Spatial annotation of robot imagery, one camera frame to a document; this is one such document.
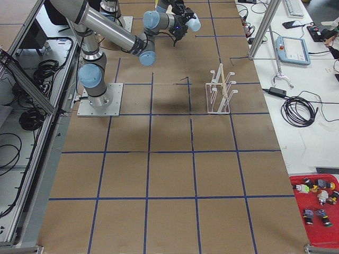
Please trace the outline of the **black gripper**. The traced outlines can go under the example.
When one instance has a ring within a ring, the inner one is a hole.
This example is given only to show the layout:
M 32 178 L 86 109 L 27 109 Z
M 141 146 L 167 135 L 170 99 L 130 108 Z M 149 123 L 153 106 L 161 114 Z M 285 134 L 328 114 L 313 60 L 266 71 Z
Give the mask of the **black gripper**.
M 184 2 L 172 2 L 172 12 L 187 19 L 195 19 L 194 12 Z
M 191 19 L 190 16 L 173 15 L 174 24 L 171 25 L 171 35 L 176 40 L 181 40 L 187 33 L 188 26 L 186 23 Z

